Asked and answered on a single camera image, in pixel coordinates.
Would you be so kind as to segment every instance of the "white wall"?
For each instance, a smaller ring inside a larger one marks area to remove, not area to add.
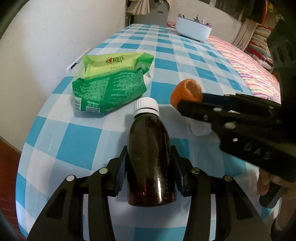
[[[124,28],[125,0],[30,0],[0,40],[0,136],[22,150],[66,68]]]
[[[186,18],[193,19],[198,14],[206,22],[212,22],[211,35],[233,43],[242,24],[227,13],[198,0],[172,0],[172,10],[169,11],[168,21],[177,21],[178,13],[184,14]]]

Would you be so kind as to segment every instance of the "green tissue pack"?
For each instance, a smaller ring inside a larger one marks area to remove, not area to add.
[[[106,113],[139,97],[153,59],[147,53],[83,56],[72,82],[75,109]]]

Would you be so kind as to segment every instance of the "finger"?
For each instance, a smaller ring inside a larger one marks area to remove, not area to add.
[[[260,168],[259,177],[261,177],[263,185],[267,185],[271,182],[273,175]]]
[[[296,188],[288,188],[282,195],[283,198],[286,199],[295,199],[296,197]]]
[[[275,183],[275,184],[278,184],[280,186],[284,186],[284,187],[287,187],[287,188],[296,188],[296,182],[295,183],[290,183],[290,182],[287,182],[285,181],[284,179],[278,177],[278,176],[274,176],[272,178],[272,182]]]
[[[257,195],[264,196],[268,193],[270,182],[266,185],[262,182],[262,176],[259,175],[259,179],[257,182]]]

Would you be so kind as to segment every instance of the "pink striped fabric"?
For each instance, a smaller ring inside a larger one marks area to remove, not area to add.
[[[215,36],[210,35],[208,41],[229,61],[254,96],[264,99],[268,99],[274,94],[278,97],[281,96],[277,79],[253,58]]]

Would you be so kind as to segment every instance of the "white bowl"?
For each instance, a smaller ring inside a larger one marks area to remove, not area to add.
[[[179,34],[191,39],[195,39],[197,41],[206,41],[212,28],[187,18],[178,17],[176,30]]]

